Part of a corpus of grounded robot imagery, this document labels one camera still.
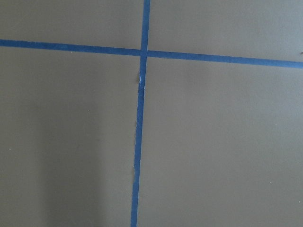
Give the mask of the vertical blue tape strip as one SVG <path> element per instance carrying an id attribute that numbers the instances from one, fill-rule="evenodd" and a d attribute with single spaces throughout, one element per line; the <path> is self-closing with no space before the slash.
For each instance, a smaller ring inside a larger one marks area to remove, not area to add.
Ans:
<path id="1" fill-rule="evenodd" d="M 135 147 L 134 147 L 134 180 L 133 180 L 133 188 L 132 188 L 132 205 L 131 205 L 131 217 L 130 217 L 130 226 L 132 227 L 137 226 L 137 216 L 138 216 L 145 78 L 146 78 L 148 40 L 149 40 L 150 5 L 151 2 L 149 0 L 145 0 L 143 3 L 143 22 L 142 22 L 142 36 L 141 36 L 141 49 L 140 49 L 139 83 L 138 83 L 138 96 L 137 96 Z"/>

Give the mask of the horizontal blue tape strip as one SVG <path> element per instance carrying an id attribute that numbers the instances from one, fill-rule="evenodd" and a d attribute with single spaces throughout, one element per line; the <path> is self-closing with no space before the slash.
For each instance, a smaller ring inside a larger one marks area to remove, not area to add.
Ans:
<path id="1" fill-rule="evenodd" d="M 141 54 L 141 51 L 139 49 L 18 41 L 18 40 L 5 40 L 5 39 L 1 39 L 0 45 L 1 47 L 45 49 L 45 50 L 67 51 L 67 52 L 103 53 L 103 54 L 127 55 L 127 56 L 138 56 L 138 57 Z M 282 60 L 183 53 L 183 52 L 166 52 L 166 51 L 148 50 L 147 57 L 191 60 L 191 61 L 235 63 L 235 64 L 259 65 L 259 66 L 273 66 L 273 67 L 295 68 L 295 69 L 303 68 L 303 63 L 299 61 L 282 61 Z"/>

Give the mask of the brown paper table cover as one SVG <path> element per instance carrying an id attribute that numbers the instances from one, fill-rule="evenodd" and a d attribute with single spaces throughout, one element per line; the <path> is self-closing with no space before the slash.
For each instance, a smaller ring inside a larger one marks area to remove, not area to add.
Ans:
<path id="1" fill-rule="evenodd" d="M 148 50 L 303 62 L 300 0 L 150 0 Z M 0 40 L 141 49 L 144 0 L 3 0 Z M 131 227 L 140 56 L 0 46 L 0 224 Z M 303 69 L 147 57 L 137 227 L 300 227 Z"/>

